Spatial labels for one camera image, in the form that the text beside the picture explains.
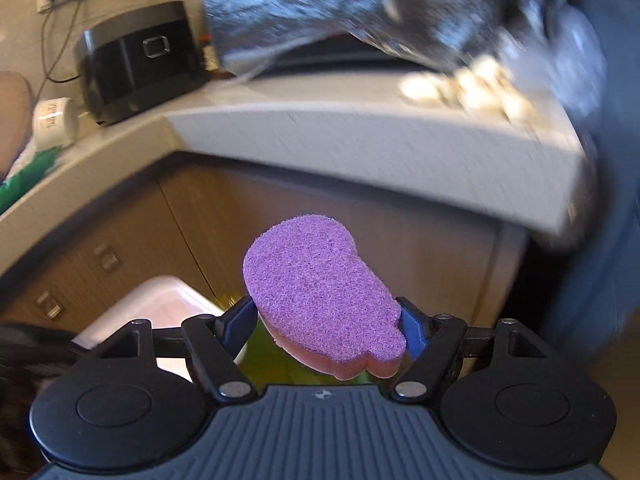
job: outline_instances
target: white cup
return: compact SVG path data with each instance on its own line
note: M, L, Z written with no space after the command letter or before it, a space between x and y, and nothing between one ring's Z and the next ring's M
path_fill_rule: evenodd
M68 97L40 101L33 111L36 150L73 144L78 136L78 110Z

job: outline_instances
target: white countertop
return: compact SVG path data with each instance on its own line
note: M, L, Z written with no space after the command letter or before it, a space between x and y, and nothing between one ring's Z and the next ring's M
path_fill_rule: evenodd
M321 73L210 83L100 128L0 216L0 273L116 184L187 150L324 174L560 234L586 156L562 108L545 128L403 102L401 73Z

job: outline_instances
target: crumpled foil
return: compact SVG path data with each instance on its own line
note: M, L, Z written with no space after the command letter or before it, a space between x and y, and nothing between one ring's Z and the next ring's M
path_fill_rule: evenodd
M203 1L221 66L237 74L345 32L450 72L490 47L504 14L504 0Z

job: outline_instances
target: purple sponge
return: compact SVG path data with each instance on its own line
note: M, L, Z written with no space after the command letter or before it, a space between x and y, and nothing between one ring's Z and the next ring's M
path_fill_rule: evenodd
M340 222L308 215L277 224L249 248L242 271L265 326L300 362L341 380L398 371L400 306Z

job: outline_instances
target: logo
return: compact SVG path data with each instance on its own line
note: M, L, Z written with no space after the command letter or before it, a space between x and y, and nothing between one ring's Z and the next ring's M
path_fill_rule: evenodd
M332 393L327 390L320 390L319 392L314 393L314 395L320 400L327 400L331 397Z

